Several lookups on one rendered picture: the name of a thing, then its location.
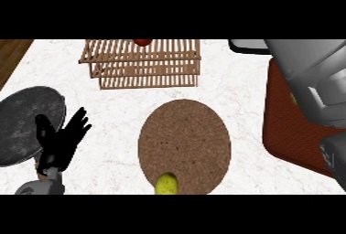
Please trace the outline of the brown oval placemat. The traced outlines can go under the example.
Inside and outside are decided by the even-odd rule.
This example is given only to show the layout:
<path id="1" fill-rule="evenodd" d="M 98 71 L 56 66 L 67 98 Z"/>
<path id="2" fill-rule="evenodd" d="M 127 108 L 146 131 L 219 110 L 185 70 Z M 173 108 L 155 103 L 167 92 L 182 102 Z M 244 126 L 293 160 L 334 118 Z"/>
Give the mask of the brown oval placemat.
<path id="1" fill-rule="evenodd" d="M 228 172 L 231 140 L 213 109 L 174 100 L 149 115 L 137 139 L 137 157 L 152 185 L 163 173 L 179 180 L 180 194 L 210 194 Z"/>

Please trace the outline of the dark grey round pan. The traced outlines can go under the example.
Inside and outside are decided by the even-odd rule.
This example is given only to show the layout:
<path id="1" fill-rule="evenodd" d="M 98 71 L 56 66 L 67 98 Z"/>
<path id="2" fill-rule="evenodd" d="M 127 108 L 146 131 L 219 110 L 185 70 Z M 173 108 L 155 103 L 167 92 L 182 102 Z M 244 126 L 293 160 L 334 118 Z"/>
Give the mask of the dark grey round pan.
<path id="1" fill-rule="evenodd" d="M 65 97 L 46 86 L 16 91 L 0 101 L 0 167 L 40 155 L 35 116 L 43 114 L 56 129 L 67 115 Z"/>

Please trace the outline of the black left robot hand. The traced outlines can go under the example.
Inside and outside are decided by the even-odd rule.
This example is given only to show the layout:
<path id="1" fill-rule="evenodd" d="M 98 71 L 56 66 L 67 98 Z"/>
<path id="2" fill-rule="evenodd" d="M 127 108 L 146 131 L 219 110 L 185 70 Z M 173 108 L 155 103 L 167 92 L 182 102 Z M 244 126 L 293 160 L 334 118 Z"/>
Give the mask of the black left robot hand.
<path id="1" fill-rule="evenodd" d="M 80 108 L 67 127 L 59 130 L 55 129 L 49 118 L 43 114 L 35 117 L 35 125 L 37 139 L 43 149 L 37 172 L 46 176 L 52 167 L 64 172 L 69 166 L 78 143 L 92 127 L 87 124 L 87 111 Z"/>

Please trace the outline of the dark appliance with pale top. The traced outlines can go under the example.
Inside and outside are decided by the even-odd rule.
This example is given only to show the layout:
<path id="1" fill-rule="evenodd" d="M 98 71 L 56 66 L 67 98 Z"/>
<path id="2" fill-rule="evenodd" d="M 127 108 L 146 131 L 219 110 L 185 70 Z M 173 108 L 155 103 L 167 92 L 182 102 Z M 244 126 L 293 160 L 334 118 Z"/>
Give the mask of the dark appliance with pale top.
<path id="1" fill-rule="evenodd" d="M 228 41 L 229 49 L 242 54 L 269 55 L 271 50 L 262 39 L 231 39 Z"/>

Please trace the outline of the red-brown cutting board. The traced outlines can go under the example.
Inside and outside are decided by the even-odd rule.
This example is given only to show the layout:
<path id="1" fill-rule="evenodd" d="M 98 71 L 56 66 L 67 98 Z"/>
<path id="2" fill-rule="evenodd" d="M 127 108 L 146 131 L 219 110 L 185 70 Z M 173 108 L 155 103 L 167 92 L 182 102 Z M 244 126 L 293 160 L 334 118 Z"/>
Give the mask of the red-brown cutting board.
<path id="1" fill-rule="evenodd" d="M 268 153 L 313 172 L 331 176 L 319 150 L 319 140 L 342 129 L 310 123 L 291 102 L 291 91 L 275 60 L 269 60 L 262 143 Z"/>

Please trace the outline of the wooden tiered shelf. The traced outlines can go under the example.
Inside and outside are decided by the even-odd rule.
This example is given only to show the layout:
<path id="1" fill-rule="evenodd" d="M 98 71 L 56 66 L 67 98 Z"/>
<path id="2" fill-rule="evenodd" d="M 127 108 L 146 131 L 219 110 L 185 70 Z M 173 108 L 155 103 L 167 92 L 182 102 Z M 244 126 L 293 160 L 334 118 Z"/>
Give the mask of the wooden tiered shelf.
<path id="1" fill-rule="evenodd" d="M 87 39 L 78 63 L 102 90 L 195 87 L 200 40 L 154 39 L 143 47 L 132 39 Z"/>

